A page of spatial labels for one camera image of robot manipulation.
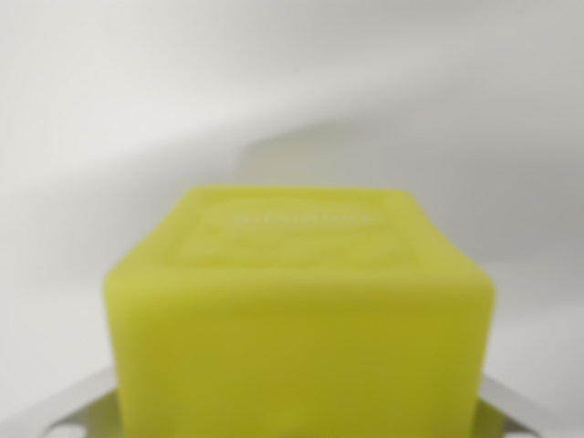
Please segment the black silver gripper right finger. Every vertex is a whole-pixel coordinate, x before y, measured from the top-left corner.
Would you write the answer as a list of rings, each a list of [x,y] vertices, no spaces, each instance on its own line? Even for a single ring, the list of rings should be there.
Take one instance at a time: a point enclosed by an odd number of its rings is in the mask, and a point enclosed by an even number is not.
[[[474,436],[542,437],[538,414],[539,408],[533,402],[485,374],[479,391]]]

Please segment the black silver gripper left finger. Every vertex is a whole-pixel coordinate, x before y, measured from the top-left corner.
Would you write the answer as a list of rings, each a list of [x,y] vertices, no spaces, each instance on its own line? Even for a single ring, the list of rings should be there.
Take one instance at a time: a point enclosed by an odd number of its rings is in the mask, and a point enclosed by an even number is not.
[[[1,422],[3,437],[121,437],[112,367]]]

